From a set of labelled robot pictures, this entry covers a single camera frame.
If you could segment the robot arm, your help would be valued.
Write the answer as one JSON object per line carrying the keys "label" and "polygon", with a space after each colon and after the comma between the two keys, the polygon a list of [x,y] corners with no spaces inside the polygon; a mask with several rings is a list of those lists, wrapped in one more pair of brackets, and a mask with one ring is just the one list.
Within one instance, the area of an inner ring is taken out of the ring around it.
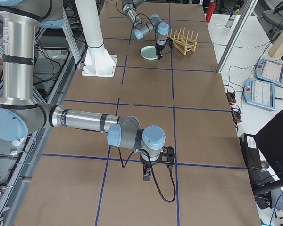
{"label": "robot arm", "polygon": [[136,9],[146,0],[122,0],[122,12],[129,19],[133,26],[135,37],[140,40],[145,36],[155,33],[155,50],[158,60],[163,57],[163,50],[168,42],[172,49],[172,42],[168,37],[169,24],[163,22],[159,15],[153,14],[147,17],[143,13],[137,13]]}
{"label": "robot arm", "polygon": [[[122,12],[137,26],[134,30],[137,39],[151,32],[156,33],[155,50],[160,59],[169,26],[158,15],[151,16],[146,24],[140,22],[135,9],[145,1],[123,0]],[[96,1],[75,0],[75,6],[86,41],[83,76],[113,77],[117,55],[109,54],[104,46]],[[0,17],[3,21],[4,70],[3,94],[0,97],[0,139],[14,141],[49,127],[106,133],[108,144],[118,148],[121,160],[120,147],[131,149],[131,154],[140,152],[143,180],[149,181],[152,175],[156,182],[153,165],[166,164],[162,161],[166,135],[161,127],[151,125],[141,129],[139,120],[134,116],[119,117],[66,109],[61,105],[54,105],[53,96],[50,96],[52,100],[48,103],[38,103],[33,98],[35,29],[59,29],[66,25],[63,0],[0,0]],[[75,58],[73,50],[77,47],[76,41],[71,40],[71,28],[67,28],[68,32],[65,30],[63,27]],[[62,98],[66,95],[62,92],[58,94],[59,85],[69,87],[69,81],[63,84],[63,80],[64,78],[58,78],[56,81],[58,84],[52,90],[55,97]]]}

